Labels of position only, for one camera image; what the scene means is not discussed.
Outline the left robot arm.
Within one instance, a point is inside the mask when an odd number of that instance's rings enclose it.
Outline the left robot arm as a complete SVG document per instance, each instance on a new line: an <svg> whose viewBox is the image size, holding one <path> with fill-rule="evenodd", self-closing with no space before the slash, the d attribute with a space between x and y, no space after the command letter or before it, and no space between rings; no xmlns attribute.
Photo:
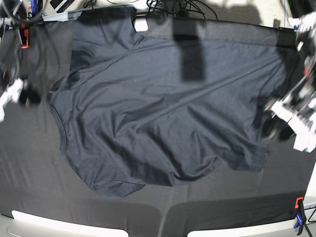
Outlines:
<svg viewBox="0 0 316 237"><path fill-rule="evenodd" d="M303 76L282 97L272 97L264 106L271 114L265 128L269 137L294 137L293 149L312 152L316 148L316 2L288 0L288 23L296 33L295 46L304 60Z"/></svg>

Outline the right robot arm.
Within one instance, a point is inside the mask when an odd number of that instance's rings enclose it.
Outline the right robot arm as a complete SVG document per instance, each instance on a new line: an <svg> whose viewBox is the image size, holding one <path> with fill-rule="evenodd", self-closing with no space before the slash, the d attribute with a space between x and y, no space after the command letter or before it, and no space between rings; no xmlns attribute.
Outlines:
<svg viewBox="0 0 316 237"><path fill-rule="evenodd" d="M22 50L30 46L29 27L40 19L42 1L0 2L0 121L4 121L8 103L37 105L41 101L27 77L21 74Z"/></svg>

